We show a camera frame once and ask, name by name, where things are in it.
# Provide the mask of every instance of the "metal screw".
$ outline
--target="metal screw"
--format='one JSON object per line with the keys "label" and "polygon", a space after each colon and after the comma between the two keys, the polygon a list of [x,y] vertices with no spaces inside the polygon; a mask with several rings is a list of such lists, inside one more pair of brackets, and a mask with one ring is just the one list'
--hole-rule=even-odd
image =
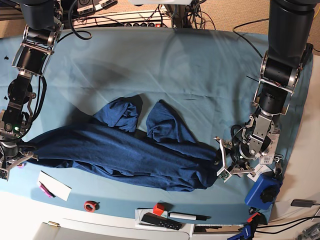
{"label": "metal screw", "polygon": [[10,123],[7,123],[4,128],[6,131],[10,132],[12,130],[12,125]]}

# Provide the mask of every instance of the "black cable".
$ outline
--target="black cable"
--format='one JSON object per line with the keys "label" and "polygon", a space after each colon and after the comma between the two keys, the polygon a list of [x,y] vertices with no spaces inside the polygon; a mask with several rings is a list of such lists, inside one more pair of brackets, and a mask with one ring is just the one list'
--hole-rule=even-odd
{"label": "black cable", "polygon": [[45,96],[46,96],[46,91],[47,91],[46,78],[44,76],[39,76],[39,78],[41,78],[41,81],[42,81],[42,93],[41,93],[41,98],[40,98],[40,102],[39,102],[39,108],[36,110],[36,113],[34,114],[34,118],[32,119],[32,122],[34,122],[37,119],[37,117],[39,116],[39,114],[40,114],[40,111],[41,111],[42,106],[43,106],[44,101],[45,101]]}
{"label": "black cable", "polygon": [[259,82],[257,79],[254,79],[253,77],[250,77],[250,76],[248,76],[248,75],[245,75],[248,79],[251,79],[251,80],[253,80],[253,81],[256,81],[256,82]]}
{"label": "black cable", "polygon": [[10,4],[8,4],[8,3],[4,2],[4,1],[0,1],[0,3],[3,3],[3,4],[5,4],[5,5],[7,5],[8,7],[13,8],[13,9],[19,11],[20,13],[22,13],[21,9],[18,9],[18,8],[16,8],[15,6],[11,6]]}
{"label": "black cable", "polygon": [[153,15],[157,12],[157,10],[158,10],[158,7],[153,11],[153,13],[150,15],[150,17],[148,17],[146,20],[144,20],[144,22],[142,22],[142,23],[145,23],[145,22],[147,22],[147,21],[149,21],[152,17],[153,17]]}
{"label": "black cable", "polygon": [[[91,33],[88,32],[88,31],[79,30],[79,31],[77,31],[77,32],[78,32],[78,33],[86,33],[86,34],[89,34],[89,35],[91,36]],[[62,38],[60,38],[57,43],[60,43],[63,39],[65,39],[66,37],[68,37],[68,36],[70,36],[70,35],[72,35],[72,34],[74,34],[74,33],[73,33],[73,32],[69,32],[68,34],[66,34],[66,35],[64,35]]]}
{"label": "black cable", "polygon": [[256,233],[261,233],[261,234],[279,234],[279,233],[282,233],[288,229],[291,229],[299,224],[302,224],[310,219],[318,219],[320,218],[320,216],[306,216],[306,217],[302,217],[302,218],[299,218],[299,219],[296,219],[296,220],[293,220],[293,221],[290,221],[290,222],[286,222],[286,223],[283,223],[283,224],[277,224],[277,225],[271,225],[271,226],[258,226],[257,229],[266,229],[266,228],[275,228],[275,227],[282,227],[282,226],[286,226],[286,225],[290,225],[290,224],[294,224],[296,222],[296,224],[292,225],[292,226],[289,226],[287,228],[284,228],[280,231],[276,231],[276,232],[267,232],[267,231],[256,231]]}
{"label": "black cable", "polygon": [[164,24],[164,18],[162,17],[162,14],[160,12],[160,4],[158,5],[158,11],[159,11],[159,14],[160,14],[160,18],[161,18],[161,27],[163,26]]}
{"label": "black cable", "polygon": [[238,151],[236,149],[236,146],[235,146],[235,137],[238,133],[240,133],[242,131],[242,129],[246,128],[246,126],[243,126],[241,127],[231,138],[231,143],[232,143],[232,148],[234,149],[235,151],[235,155],[236,155],[236,160],[235,162],[237,162],[239,160],[239,154],[238,154]]}
{"label": "black cable", "polygon": [[125,25],[124,23],[122,23],[120,21],[117,21],[117,20],[114,20],[114,19],[112,19],[110,17],[107,17],[107,16],[99,16],[99,15],[97,15],[97,16],[80,16],[80,15],[76,15],[76,14],[72,14],[72,16],[78,17],[78,18],[76,18],[77,21],[85,21],[85,20],[88,20],[88,19],[99,19],[99,18],[102,18],[102,19],[108,19],[110,21],[114,21],[117,24],[121,24],[123,26]]}
{"label": "black cable", "polygon": [[274,235],[274,234],[279,234],[279,233],[282,233],[282,232],[284,232],[284,231],[286,231],[286,230],[289,230],[289,229],[292,229],[293,227],[295,227],[295,226],[297,226],[297,225],[299,225],[299,224],[302,224],[302,223],[304,223],[304,222],[306,222],[306,221],[308,221],[308,219],[306,219],[306,220],[303,220],[303,221],[301,221],[301,222],[298,222],[298,223],[296,223],[296,224],[294,224],[294,225],[292,225],[292,226],[289,226],[289,227],[287,227],[287,228],[285,228],[285,229],[282,229],[282,230],[280,230],[280,231],[275,231],[275,232],[267,232],[267,231],[255,231],[256,233],[260,233],[260,234],[271,234],[271,235]]}
{"label": "black cable", "polygon": [[69,24],[70,24],[70,28],[71,28],[71,31],[80,39],[82,40],[90,40],[92,38],[92,35],[90,34],[89,37],[84,37],[84,36],[81,36],[79,33],[77,33],[77,31],[75,30],[75,27],[72,23],[72,11],[74,9],[74,7],[76,6],[76,4],[78,3],[78,0],[74,0],[73,3],[71,4],[70,6],[70,9],[69,9],[69,12],[68,12],[68,21],[69,21]]}
{"label": "black cable", "polygon": [[293,220],[293,221],[290,221],[290,222],[286,222],[286,223],[283,223],[283,224],[277,224],[277,225],[271,225],[271,226],[258,226],[257,229],[282,227],[282,226],[294,224],[294,223],[296,223],[298,221],[301,221],[301,220],[318,219],[318,218],[320,218],[320,216],[306,216],[306,217],[302,217],[302,218],[299,218],[299,219],[296,219],[296,220]]}
{"label": "black cable", "polygon": [[242,36],[241,34],[237,33],[236,32],[236,29],[237,28],[240,28],[240,27],[243,27],[245,25],[249,25],[249,24],[254,24],[254,23],[259,23],[259,22],[264,22],[264,21],[268,21],[269,18],[265,18],[265,19],[260,19],[260,20],[255,20],[255,21],[250,21],[250,22],[246,22],[246,23],[243,23],[243,24],[240,24],[238,26],[235,26],[232,31],[237,34],[239,37],[241,37],[242,39],[244,39],[255,51],[256,53],[259,55],[260,58],[263,58],[261,53],[258,51],[258,49],[256,49],[256,47],[248,40],[246,39],[244,36]]}
{"label": "black cable", "polygon": [[36,103],[35,103],[35,107],[34,107],[34,113],[37,112],[38,110],[38,104],[39,104],[39,99],[40,99],[40,84],[41,84],[41,79],[39,77],[39,80],[38,80],[38,94],[36,96]]}
{"label": "black cable", "polygon": [[207,1],[207,0],[201,0],[194,6],[194,9],[196,12],[198,12],[197,8],[200,6],[200,4],[203,4],[205,1]]}
{"label": "black cable", "polygon": [[214,21],[212,20],[212,18],[209,16],[209,14],[206,13],[206,12],[204,12],[204,11],[202,11],[202,13],[205,14],[205,15],[207,15],[207,16],[209,17],[209,19],[210,19],[210,21],[211,21],[211,23],[212,23],[212,25],[213,25],[213,27],[214,27],[214,30],[217,30],[217,29],[216,29],[216,25],[215,25]]}

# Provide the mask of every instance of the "wooden floor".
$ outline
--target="wooden floor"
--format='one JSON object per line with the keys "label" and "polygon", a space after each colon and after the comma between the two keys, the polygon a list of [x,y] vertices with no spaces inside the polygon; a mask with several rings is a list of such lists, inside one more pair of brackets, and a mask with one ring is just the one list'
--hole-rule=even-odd
{"label": "wooden floor", "polygon": [[[138,7],[128,0],[118,0],[116,5],[99,13],[153,10],[156,7],[155,4]],[[216,29],[221,31],[232,31],[234,26],[269,17],[269,0],[207,0],[201,8],[213,19]],[[23,20],[0,21],[0,38],[22,34],[24,25]],[[238,31],[267,34],[268,25],[268,21],[254,23],[243,26]],[[213,29],[212,24],[207,23],[206,29]],[[312,43],[315,49],[320,50],[320,14],[313,20],[308,42]]]}

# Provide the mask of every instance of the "white paper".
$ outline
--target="white paper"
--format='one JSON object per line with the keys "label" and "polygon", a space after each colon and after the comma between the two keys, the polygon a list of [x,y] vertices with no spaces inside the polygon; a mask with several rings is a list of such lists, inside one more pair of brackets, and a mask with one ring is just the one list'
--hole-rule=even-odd
{"label": "white paper", "polygon": [[42,183],[46,187],[46,189],[48,189],[55,196],[65,201],[68,200],[71,188],[67,185],[64,185],[62,182],[59,182],[43,171],[41,171],[39,174],[38,182]]}
{"label": "white paper", "polygon": [[272,170],[267,165],[258,164],[254,168],[255,176],[252,176],[250,173],[247,175],[248,178],[250,178],[252,181],[256,182],[259,178],[259,176],[266,172],[272,172]]}

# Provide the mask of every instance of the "black cylinder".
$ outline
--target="black cylinder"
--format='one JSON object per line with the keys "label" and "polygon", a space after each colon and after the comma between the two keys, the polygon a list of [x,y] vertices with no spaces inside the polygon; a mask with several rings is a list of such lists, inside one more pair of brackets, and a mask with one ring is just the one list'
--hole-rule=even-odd
{"label": "black cylinder", "polygon": [[265,65],[264,77],[287,86],[291,72],[292,67],[268,58]]}
{"label": "black cylinder", "polygon": [[49,30],[34,30],[31,27],[29,27],[27,38],[31,41],[35,41],[36,43],[40,43],[47,46],[50,34],[51,31]]}
{"label": "black cylinder", "polygon": [[42,74],[41,70],[46,60],[46,54],[28,46],[23,48],[17,63],[18,68],[29,70],[36,74]]}
{"label": "black cylinder", "polygon": [[264,84],[259,95],[259,107],[269,114],[279,114],[284,107],[287,94],[285,90]]}
{"label": "black cylinder", "polygon": [[34,1],[32,5],[28,3],[20,4],[24,20],[28,26],[32,29],[40,30],[55,24],[53,0],[47,0],[45,2]]}
{"label": "black cylinder", "polygon": [[315,5],[270,0],[268,57],[298,68],[311,29]]}

